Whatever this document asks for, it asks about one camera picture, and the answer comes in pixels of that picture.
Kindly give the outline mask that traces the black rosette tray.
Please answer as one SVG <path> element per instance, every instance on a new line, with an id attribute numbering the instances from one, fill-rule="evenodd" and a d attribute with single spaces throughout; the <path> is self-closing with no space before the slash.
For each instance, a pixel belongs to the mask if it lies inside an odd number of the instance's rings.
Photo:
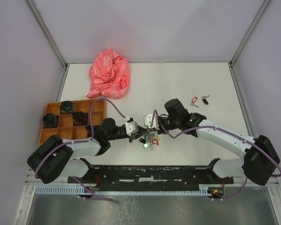
<path id="1" fill-rule="evenodd" d="M 63 101 L 59 105 L 60 114 L 72 114 L 75 103 L 73 101 Z"/>
<path id="2" fill-rule="evenodd" d="M 42 118 L 43 128 L 56 128 L 59 117 L 53 113 L 46 114 Z"/>
<path id="3" fill-rule="evenodd" d="M 72 113 L 76 126 L 86 126 L 88 124 L 88 114 L 82 111 Z"/>

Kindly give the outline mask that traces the black rosette left tray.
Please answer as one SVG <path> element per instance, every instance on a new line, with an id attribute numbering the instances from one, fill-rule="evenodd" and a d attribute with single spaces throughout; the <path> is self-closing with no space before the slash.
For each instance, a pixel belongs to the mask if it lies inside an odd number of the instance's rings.
<path id="1" fill-rule="evenodd" d="M 56 128 L 59 117 L 53 113 L 46 114 L 42 118 L 43 128 Z"/>

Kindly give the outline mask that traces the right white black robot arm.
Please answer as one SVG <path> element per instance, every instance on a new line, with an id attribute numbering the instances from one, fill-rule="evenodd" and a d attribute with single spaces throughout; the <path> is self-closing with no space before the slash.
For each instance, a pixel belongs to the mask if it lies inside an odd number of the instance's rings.
<path id="1" fill-rule="evenodd" d="M 176 98 L 164 105 L 168 115 L 159 116 L 154 111 L 145 121 L 149 128 L 159 129 L 168 134 L 179 129 L 180 134 L 192 135 L 215 143 L 234 153 L 235 159 L 215 159 L 211 168 L 206 170 L 206 179 L 217 183 L 226 177 L 246 177 L 257 185 L 264 186 L 275 170 L 281 176 L 280 158 L 270 139 L 264 135 L 259 137 L 235 134 L 196 112 L 189 113 Z"/>

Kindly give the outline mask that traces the keyring bunch with colourful tags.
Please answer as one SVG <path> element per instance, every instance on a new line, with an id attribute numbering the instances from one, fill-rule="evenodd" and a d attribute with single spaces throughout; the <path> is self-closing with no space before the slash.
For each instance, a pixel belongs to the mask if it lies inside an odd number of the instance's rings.
<path id="1" fill-rule="evenodd" d="M 155 146 L 159 146 L 159 136 L 157 131 L 148 131 L 143 137 L 139 139 L 144 149 L 154 150 Z"/>

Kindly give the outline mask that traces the aluminium frame post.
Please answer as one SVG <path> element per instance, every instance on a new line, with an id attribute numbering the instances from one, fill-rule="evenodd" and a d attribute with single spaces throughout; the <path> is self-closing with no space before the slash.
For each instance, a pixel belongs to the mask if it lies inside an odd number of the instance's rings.
<path id="1" fill-rule="evenodd" d="M 246 30 L 244 36 L 242 37 L 241 42 L 238 45 L 233 57 L 231 58 L 231 60 L 229 62 L 231 67 L 235 66 L 235 64 L 239 60 L 243 50 L 245 49 L 245 47 L 248 44 L 250 38 L 254 34 L 254 31 L 257 29 L 259 23 L 261 22 L 264 14 L 268 10 L 268 8 L 272 4 L 272 2 L 273 2 L 272 0 L 264 0 L 262 2 L 261 6 L 259 7 L 259 9 L 256 13 L 256 15 L 254 16 L 252 22 L 250 23 L 248 29 Z"/>
<path id="2" fill-rule="evenodd" d="M 40 11 L 38 10 L 35 1 L 34 0 L 25 0 L 24 1 L 28 7 L 28 9 L 30 10 L 30 12 L 32 13 L 33 17 L 35 18 L 41 32 L 43 33 L 43 35 L 45 36 L 49 46 L 51 47 L 51 49 L 53 50 L 54 54 L 56 55 L 56 57 L 58 58 L 60 64 L 62 65 L 62 67 L 66 68 L 67 67 L 67 63 L 64 60 L 59 48 L 57 47 L 49 29 L 47 28 L 41 14 Z"/>

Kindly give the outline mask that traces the black rosette middle tray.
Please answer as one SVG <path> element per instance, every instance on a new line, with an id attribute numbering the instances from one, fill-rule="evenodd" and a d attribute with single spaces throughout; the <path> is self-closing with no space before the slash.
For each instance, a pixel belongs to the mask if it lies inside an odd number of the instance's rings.
<path id="1" fill-rule="evenodd" d="M 88 124 L 88 114 L 82 111 L 72 113 L 76 126 L 86 126 Z"/>

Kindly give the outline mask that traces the black rosette top tray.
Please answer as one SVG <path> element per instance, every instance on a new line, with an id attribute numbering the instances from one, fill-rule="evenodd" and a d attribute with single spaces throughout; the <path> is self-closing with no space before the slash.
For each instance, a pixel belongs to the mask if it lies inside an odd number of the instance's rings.
<path id="1" fill-rule="evenodd" d="M 75 103 L 73 101 L 63 101 L 59 105 L 60 114 L 72 114 Z"/>

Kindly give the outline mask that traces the right aluminium frame post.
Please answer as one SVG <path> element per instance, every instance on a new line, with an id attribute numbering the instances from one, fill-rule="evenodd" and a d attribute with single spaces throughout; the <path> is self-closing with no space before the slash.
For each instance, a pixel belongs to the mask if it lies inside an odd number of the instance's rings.
<path id="1" fill-rule="evenodd" d="M 272 4 L 272 2 L 273 2 L 272 0 L 264 0 L 262 2 L 261 6 L 259 7 L 259 9 L 256 13 L 256 15 L 254 16 L 252 22 L 250 23 L 248 29 L 246 30 L 244 36 L 242 37 L 241 42 L 238 45 L 233 57 L 231 58 L 231 60 L 229 62 L 231 67 L 235 66 L 235 64 L 239 60 L 243 50 L 245 49 L 245 47 L 248 44 L 250 38 L 254 34 L 254 31 L 257 29 L 259 23 L 261 22 L 264 14 L 268 10 L 268 8 Z"/>

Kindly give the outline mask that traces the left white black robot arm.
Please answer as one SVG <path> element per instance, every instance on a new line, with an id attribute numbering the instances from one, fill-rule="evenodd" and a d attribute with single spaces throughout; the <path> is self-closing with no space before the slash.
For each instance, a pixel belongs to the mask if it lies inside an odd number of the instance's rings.
<path id="1" fill-rule="evenodd" d="M 106 118 L 101 125 L 87 127 L 90 137 L 80 140 L 62 139 L 51 135 L 27 159 L 27 164 L 35 172 L 35 178 L 44 184 L 58 177 L 78 177 L 85 183 L 94 178 L 94 171 L 86 161 L 86 156 L 100 156 L 110 147 L 110 141 L 128 139 L 132 142 L 147 131 L 135 121 L 129 120 L 117 126 L 112 118 Z"/>

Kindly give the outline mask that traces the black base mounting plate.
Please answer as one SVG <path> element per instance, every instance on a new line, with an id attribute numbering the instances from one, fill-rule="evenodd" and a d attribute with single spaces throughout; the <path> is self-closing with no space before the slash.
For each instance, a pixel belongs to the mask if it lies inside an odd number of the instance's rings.
<path id="1" fill-rule="evenodd" d="M 95 165 L 80 181 L 98 184 L 100 191 L 198 191 L 199 185 L 233 184 L 220 178 L 209 166 Z"/>

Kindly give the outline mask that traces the left aluminium frame post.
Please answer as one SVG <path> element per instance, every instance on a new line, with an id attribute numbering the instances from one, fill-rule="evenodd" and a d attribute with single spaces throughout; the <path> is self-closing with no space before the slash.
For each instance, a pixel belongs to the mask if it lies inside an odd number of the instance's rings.
<path id="1" fill-rule="evenodd" d="M 58 58 L 60 64 L 62 65 L 62 67 L 66 68 L 67 67 L 67 63 L 64 60 L 59 48 L 57 47 L 49 29 L 47 28 L 41 14 L 40 11 L 38 10 L 35 1 L 34 0 L 25 0 L 24 1 L 28 7 L 28 9 L 30 10 L 30 12 L 32 13 L 33 17 L 35 18 L 41 32 L 43 33 L 43 35 L 45 36 L 49 46 L 51 47 L 51 49 L 53 50 L 54 54 L 56 55 L 56 57 Z"/>

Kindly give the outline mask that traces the key with red tag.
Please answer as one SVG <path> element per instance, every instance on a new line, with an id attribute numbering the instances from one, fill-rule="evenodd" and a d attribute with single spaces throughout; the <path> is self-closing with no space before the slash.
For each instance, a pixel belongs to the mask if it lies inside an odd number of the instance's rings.
<path id="1" fill-rule="evenodd" d="M 190 102 L 190 106 L 193 106 L 193 107 L 197 107 L 197 108 L 198 108 L 198 106 L 196 105 L 197 100 L 198 100 L 198 97 L 197 97 L 197 96 L 194 96 L 194 97 L 192 98 L 191 102 Z"/>

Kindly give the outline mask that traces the key with black fob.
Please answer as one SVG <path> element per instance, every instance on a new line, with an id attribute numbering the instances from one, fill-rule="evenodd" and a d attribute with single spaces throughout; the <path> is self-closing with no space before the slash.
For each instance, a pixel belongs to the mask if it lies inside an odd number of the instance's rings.
<path id="1" fill-rule="evenodd" d="M 202 101 L 203 101 L 203 103 L 204 103 L 205 105 L 209 105 L 209 102 L 208 102 L 208 100 L 207 100 L 208 97 L 210 97 L 210 95 L 208 95 L 208 96 L 202 96 L 202 97 L 201 97 L 201 99 L 202 99 Z"/>

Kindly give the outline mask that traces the crumpled pink cloth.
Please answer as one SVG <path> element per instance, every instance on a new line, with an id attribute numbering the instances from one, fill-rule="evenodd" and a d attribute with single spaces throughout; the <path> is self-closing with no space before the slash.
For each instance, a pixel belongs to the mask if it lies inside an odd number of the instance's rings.
<path id="1" fill-rule="evenodd" d="M 99 52 L 89 69 L 89 99 L 120 99 L 128 93 L 131 74 L 127 58 L 111 48 Z"/>

